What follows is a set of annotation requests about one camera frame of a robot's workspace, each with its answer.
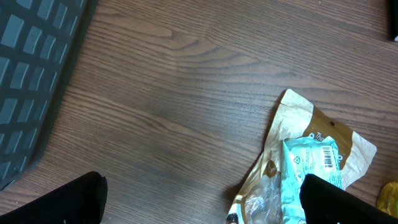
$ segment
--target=barcode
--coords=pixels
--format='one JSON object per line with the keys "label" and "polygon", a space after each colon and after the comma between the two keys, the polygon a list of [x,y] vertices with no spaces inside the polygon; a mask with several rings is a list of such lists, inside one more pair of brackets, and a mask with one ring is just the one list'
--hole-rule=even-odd
{"label": "barcode", "polygon": [[325,170],[336,170],[336,161],[331,146],[322,146]]}

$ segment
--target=teal packaging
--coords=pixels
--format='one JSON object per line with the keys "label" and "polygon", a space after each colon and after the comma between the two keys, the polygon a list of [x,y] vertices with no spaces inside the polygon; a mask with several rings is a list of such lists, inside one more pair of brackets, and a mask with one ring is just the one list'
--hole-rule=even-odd
{"label": "teal packaging", "polygon": [[315,174],[342,188],[338,147],[332,137],[323,141],[311,137],[283,140],[280,197],[285,224],[306,224],[300,203],[300,188],[306,174]]}

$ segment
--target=wood grain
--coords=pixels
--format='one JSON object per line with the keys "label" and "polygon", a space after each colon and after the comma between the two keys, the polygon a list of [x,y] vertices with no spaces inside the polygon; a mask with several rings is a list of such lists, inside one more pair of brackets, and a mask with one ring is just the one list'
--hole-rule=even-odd
{"label": "wood grain", "polygon": [[223,223],[287,88],[377,146],[348,192],[398,180],[398,45],[382,0],[100,1],[44,158],[17,208],[84,173],[103,223]]}

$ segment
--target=black object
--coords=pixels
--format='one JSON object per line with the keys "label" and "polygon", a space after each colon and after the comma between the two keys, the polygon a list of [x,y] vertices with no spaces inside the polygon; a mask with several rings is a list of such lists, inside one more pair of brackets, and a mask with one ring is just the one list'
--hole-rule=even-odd
{"label": "black object", "polygon": [[104,214],[107,194],[106,178],[97,172],[89,172],[0,216],[0,223],[99,224]]}
{"label": "black object", "polygon": [[398,224],[398,219],[313,174],[305,176],[300,201],[307,224]]}
{"label": "black object", "polygon": [[0,190],[41,159],[98,0],[0,0]]}
{"label": "black object", "polygon": [[398,41],[398,0],[388,0],[391,39]]}
{"label": "black object", "polygon": [[238,215],[236,213],[229,214],[225,219],[225,224],[239,223]]}

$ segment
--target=crumpled plastic wrapper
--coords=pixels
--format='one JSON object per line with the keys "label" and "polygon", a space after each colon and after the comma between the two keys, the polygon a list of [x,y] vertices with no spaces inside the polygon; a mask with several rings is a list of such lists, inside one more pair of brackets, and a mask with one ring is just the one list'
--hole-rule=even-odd
{"label": "crumpled plastic wrapper", "polygon": [[319,141],[331,136],[336,141],[343,190],[366,173],[377,151],[358,133],[327,117],[294,91],[286,90],[268,133],[264,151],[235,196],[226,224],[282,223],[282,140],[303,136]]}
{"label": "crumpled plastic wrapper", "polygon": [[307,174],[341,188],[338,148],[335,140],[328,136],[323,141],[312,137],[284,139],[282,156],[282,181],[280,200],[284,224],[306,223],[300,200],[301,186]]}

